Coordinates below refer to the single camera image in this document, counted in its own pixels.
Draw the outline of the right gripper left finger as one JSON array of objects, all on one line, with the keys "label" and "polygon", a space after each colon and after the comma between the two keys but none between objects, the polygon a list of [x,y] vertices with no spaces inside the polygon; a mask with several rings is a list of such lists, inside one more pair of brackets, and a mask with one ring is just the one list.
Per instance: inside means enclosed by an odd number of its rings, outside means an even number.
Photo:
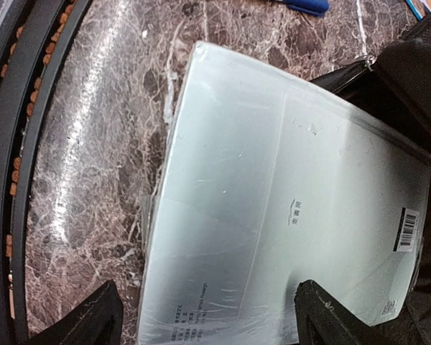
[{"label": "right gripper left finger", "polygon": [[116,283],[108,280],[64,318],[25,344],[120,344],[123,312]]}]

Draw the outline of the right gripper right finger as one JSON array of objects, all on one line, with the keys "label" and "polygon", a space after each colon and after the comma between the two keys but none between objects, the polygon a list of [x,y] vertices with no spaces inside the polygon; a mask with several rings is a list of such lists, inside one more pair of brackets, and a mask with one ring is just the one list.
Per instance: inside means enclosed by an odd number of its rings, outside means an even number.
[{"label": "right gripper right finger", "polygon": [[383,323],[370,326],[337,301],[314,280],[297,286],[294,297],[300,344],[421,344],[412,317],[389,301],[372,304],[370,310]]}]

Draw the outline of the pale green notebook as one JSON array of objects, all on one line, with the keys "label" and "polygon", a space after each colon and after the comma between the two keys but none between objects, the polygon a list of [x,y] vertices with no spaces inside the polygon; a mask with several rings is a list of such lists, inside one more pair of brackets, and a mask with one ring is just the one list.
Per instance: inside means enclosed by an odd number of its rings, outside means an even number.
[{"label": "pale green notebook", "polygon": [[294,344],[314,280],[394,320],[421,252],[431,156],[256,59],[193,46],[147,241],[139,344]]}]

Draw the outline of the black student backpack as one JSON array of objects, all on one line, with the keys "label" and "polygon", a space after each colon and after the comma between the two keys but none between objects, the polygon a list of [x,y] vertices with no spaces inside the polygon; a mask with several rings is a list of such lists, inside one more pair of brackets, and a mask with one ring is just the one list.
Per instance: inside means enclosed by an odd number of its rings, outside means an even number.
[{"label": "black student backpack", "polygon": [[[431,13],[385,47],[375,61],[359,58],[313,83],[431,154]],[[399,317],[377,328],[398,344],[431,344],[431,183],[416,284]]]}]

